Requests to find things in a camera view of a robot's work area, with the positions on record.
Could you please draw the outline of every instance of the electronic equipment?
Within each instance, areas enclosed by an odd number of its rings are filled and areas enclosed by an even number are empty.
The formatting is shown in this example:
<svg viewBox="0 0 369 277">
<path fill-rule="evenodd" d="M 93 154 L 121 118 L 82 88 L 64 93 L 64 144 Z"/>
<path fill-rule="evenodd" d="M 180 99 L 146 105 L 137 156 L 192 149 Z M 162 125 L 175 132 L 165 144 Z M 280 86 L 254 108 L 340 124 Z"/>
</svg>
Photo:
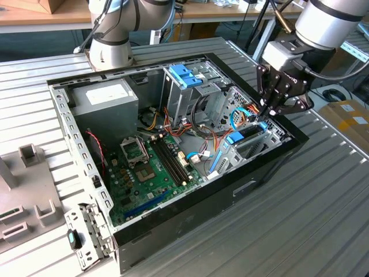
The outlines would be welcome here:
<svg viewBox="0 0 369 277">
<path fill-rule="evenodd" d="M 65 214 L 83 270 L 111 256 L 126 272 L 265 183 L 308 139 L 285 117 L 258 120 L 260 96 L 214 54 L 48 85 L 91 196 Z"/>
</svg>

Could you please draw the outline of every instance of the metal bracket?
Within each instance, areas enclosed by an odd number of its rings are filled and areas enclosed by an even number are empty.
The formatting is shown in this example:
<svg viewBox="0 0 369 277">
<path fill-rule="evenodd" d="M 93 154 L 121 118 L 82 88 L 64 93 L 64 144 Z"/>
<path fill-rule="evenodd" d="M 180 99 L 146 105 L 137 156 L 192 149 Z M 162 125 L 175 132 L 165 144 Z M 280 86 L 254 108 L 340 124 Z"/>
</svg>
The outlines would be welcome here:
<svg viewBox="0 0 369 277">
<path fill-rule="evenodd" d="M 109 256 L 115 248 L 107 223 L 96 204 L 80 204 L 64 215 L 68 229 L 75 234 L 68 236 L 74 245 L 82 270 L 87 270 Z"/>
</svg>

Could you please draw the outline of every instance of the robotic arm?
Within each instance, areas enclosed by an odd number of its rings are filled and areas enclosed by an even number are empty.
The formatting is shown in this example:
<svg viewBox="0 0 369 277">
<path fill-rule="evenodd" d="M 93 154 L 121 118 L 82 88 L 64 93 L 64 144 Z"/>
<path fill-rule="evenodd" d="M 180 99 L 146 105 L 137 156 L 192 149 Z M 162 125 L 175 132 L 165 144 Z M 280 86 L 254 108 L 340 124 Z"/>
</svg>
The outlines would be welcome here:
<svg viewBox="0 0 369 277">
<path fill-rule="evenodd" d="M 262 57 L 269 65 L 257 68 L 261 119 L 266 114 L 298 113 L 314 107 L 307 92 L 315 78 L 346 80 L 369 64 L 345 77 L 319 74 L 368 9 L 367 0 L 310 0 L 296 22 L 296 31 L 268 43 Z"/>
<path fill-rule="evenodd" d="M 167 28 L 175 16 L 174 4 L 175 0 L 90 0 L 92 64 L 100 70 L 131 65 L 129 32 Z"/>
</svg>

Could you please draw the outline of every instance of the pci slot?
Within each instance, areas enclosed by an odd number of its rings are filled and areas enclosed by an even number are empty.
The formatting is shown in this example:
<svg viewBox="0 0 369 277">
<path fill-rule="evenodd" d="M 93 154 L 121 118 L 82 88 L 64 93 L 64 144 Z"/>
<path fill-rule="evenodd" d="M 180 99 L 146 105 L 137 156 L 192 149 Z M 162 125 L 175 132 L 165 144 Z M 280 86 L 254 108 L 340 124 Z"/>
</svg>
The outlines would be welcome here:
<svg viewBox="0 0 369 277">
<path fill-rule="evenodd" d="M 157 140 L 151 143 L 152 149 L 158 155 L 160 161 L 164 165 L 177 186 L 181 186 L 183 182 L 188 182 L 190 179 L 179 162 L 173 157 L 167 145 L 163 140 Z"/>
<path fill-rule="evenodd" d="M 131 209 L 130 211 L 125 213 L 125 218 L 128 218 L 129 216 L 133 216 L 135 214 L 138 214 L 139 212 L 143 212 L 144 210 L 150 208 L 151 206 L 161 202 L 168 193 L 169 193 L 169 190 L 167 190 L 163 194 L 149 200 L 148 202 L 146 202 L 146 203 L 144 203 L 144 204 L 142 204 L 138 207 L 135 207 L 134 209 Z"/>
</svg>

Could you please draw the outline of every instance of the slotted aluminum table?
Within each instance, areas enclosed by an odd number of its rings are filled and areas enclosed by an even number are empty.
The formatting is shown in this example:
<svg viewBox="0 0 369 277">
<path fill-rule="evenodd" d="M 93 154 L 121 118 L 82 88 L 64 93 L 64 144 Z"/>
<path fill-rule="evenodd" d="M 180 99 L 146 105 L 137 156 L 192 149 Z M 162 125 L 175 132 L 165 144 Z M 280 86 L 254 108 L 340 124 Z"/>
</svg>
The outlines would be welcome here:
<svg viewBox="0 0 369 277">
<path fill-rule="evenodd" d="M 214 52 L 256 86 L 254 62 L 222 38 L 134 48 L 139 63 L 204 52 Z M 91 71 L 83 54 L 0 63 L 0 154 L 40 145 L 65 211 L 88 196 L 45 80 Z M 310 140 L 268 184 L 127 276 L 364 276 L 368 161 L 313 111 L 289 118 Z M 117 276 L 113 259 L 83 273 L 66 231 L 59 227 L 1 254 L 1 275 Z"/>
</svg>

